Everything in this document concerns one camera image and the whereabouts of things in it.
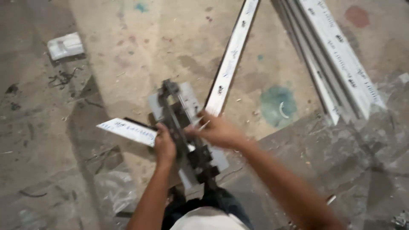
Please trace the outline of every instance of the hand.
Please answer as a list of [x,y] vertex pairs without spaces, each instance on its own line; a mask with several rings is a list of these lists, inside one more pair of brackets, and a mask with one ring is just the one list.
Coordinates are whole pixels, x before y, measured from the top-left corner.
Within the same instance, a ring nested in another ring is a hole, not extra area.
[[214,117],[205,110],[199,112],[197,116],[202,117],[199,122],[201,126],[208,122],[207,125],[202,130],[189,125],[184,129],[186,134],[199,136],[210,142],[210,144],[225,149],[237,150],[247,142],[246,135],[243,132],[221,117]]
[[158,129],[155,138],[155,146],[153,147],[156,153],[156,167],[171,167],[176,157],[176,146],[173,142],[168,128],[158,123]]

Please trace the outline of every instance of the left hand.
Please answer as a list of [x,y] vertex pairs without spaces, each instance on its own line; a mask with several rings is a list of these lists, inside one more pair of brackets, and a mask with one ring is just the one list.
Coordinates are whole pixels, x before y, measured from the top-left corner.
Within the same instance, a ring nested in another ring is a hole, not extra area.
[[168,128],[161,123],[156,124],[157,136],[154,150],[156,152],[156,167],[171,167],[176,157],[176,146]]

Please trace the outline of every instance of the forearm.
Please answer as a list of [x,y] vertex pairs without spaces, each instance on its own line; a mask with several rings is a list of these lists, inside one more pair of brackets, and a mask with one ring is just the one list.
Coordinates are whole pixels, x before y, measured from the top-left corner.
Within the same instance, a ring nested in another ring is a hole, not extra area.
[[127,230],[159,230],[169,188],[170,166],[157,166],[153,176],[139,201]]
[[241,144],[239,150],[297,226],[304,230],[344,229],[312,187],[260,150],[256,142]]

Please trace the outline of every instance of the right hand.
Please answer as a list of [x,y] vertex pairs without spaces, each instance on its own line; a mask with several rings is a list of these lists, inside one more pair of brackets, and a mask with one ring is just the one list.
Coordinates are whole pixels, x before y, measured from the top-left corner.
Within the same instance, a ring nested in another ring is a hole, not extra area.
[[248,141],[243,132],[221,117],[214,117],[205,110],[200,111],[197,116],[202,117],[199,122],[201,126],[208,121],[209,123],[202,130],[193,125],[187,126],[184,129],[187,135],[196,135],[204,138],[214,146],[234,150],[239,149],[241,145]]

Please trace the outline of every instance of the dusty floor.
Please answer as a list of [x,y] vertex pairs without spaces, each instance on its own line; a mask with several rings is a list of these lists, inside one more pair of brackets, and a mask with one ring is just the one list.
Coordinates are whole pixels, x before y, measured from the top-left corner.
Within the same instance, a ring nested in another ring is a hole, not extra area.
[[[409,206],[409,85],[399,78],[409,72],[409,5],[327,3],[389,111],[374,113],[365,125],[327,127],[273,5],[262,0],[225,115],[323,196],[336,194],[332,207],[345,222],[385,229]],[[98,198],[98,175],[123,155],[140,197],[154,156],[95,125],[124,116],[144,121],[146,97],[169,77],[189,81],[204,101],[241,1],[13,0],[0,6],[0,228],[122,228],[126,220],[110,217]],[[51,62],[46,42],[75,31],[86,55]],[[81,69],[67,84],[51,82],[75,68]],[[275,127],[269,124],[277,118],[252,112],[261,111],[260,95],[277,86],[289,90],[298,110]],[[256,229],[285,229],[285,214],[245,161],[227,156],[231,166],[219,184],[243,203]],[[188,191],[189,197],[200,193]],[[27,213],[38,221],[27,221]]]

